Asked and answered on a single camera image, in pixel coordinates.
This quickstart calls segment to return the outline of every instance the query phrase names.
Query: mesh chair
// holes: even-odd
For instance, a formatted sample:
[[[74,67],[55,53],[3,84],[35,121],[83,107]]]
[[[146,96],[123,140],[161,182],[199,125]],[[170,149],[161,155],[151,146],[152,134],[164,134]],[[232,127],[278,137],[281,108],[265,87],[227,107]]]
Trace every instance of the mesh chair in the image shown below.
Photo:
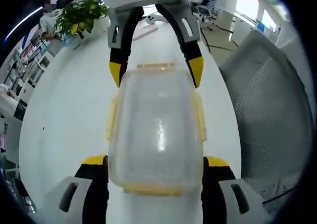
[[[264,200],[294,188],[313,139],[311,109],[295,69],[254,30],[220,71],[238,122],[241,178]],[[287,195],[264,207],[273,213],[286,199]]]

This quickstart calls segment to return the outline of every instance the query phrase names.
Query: white table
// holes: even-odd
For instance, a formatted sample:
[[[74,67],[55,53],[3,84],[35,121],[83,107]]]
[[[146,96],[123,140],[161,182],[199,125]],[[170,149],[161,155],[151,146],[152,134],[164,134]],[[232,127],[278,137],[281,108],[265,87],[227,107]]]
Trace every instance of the white table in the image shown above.
[[[240,141],[229,93],[206,46],[203,42],[199,46],[205,58],[198,89],[208,133],[204,154],[227,160],[240,177]],[[108,62],[106,34],[74,51],[65,48],[34,90],[21,129],[19,159],[22,181],[37,207],[48,191],[77,172],[83,160],[108,153],[106,118],[111,99],[118,92]],[[169,24],[132,43],[128,69],[155,62],[175,62],[187,69]],[[151,218],[148,223],[162,223],[164,218],[175,223],[202,223],[201,189],[187,197],[163,199],[124,194],[111,181],[108,188],[109,224],[137,223],[141,218]],[[191,210],[187,216],[178,215],[183,208]]]

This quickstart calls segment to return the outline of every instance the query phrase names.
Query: potted plant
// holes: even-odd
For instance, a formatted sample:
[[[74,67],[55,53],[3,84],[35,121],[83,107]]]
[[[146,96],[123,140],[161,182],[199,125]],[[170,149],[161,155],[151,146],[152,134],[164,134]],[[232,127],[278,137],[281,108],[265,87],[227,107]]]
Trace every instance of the potted plant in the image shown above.
[[[91,33],[94,20],[107,16],[108,7],[101,0],[82,0],[68,4],[58,16],[55,28],[61,35],[77,34],[84,38],[83,32]]]

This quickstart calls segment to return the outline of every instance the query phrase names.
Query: black cable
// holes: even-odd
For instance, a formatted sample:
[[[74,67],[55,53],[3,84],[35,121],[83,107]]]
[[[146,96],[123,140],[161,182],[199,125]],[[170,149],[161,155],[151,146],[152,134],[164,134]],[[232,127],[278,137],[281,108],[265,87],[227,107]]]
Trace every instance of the black cable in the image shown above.
[[[293,191],[294,188],[295,188],[295,187],[293,187],[293,188],[291,188],[291,189],[285,191],[284,193],[282,193],[282,194],[280,194],[280,195],[278,195],[278,196],[276,196],[276,197],[274,197],[274,198],[268,199],[268,200],[262,202],[262,204],[264,205],[264,204],[266,204],[266,203],[269,203],[269,202],[272,202],[272,201],[274,201],[274,200],[276,200],[276,199],[279,199],[279,198],[283,197],[284,195],[286,195],[286,194],[290,193],[291,191]]]
[[[206,41],[206,44],[207,44],[209,53],[211,53],[211,52],[210,52],[210,46],[209,46],[208,41],[207,41],[207,39],[206,39],[206,37],[205,37],[203,31],[202,31],[202,28],[200,28],[200,32],[202,33],[202,36],[204,37],[204,39],[205,39],[205,41]]]
[[[221,28],[221,27],[219,27],[218,25],[216,25],[216,27],[219,28],[219,29],[222,30],[222,31],[233,33],[233,31],[230,31],[230,30]]]
[[[234,51],[234,50],[230,50],[230,49],[228,49],[226,47],[219,47],[219,46],[214,46],[214,45],[210,45],[209,47],[219,48],[219,49],[223,49],[223,50],[230,51],[230,52]]]

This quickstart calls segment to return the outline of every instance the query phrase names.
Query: plastic food container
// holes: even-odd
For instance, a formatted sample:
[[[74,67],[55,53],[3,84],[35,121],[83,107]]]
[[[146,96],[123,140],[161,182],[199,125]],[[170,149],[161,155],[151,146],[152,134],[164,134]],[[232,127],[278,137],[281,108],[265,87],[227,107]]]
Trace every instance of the plastic food container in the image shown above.
[[[186,70],[138,68],[122,79],[109,145],[109,177],[125,192],[182,195],[202,183],[203,148]]]

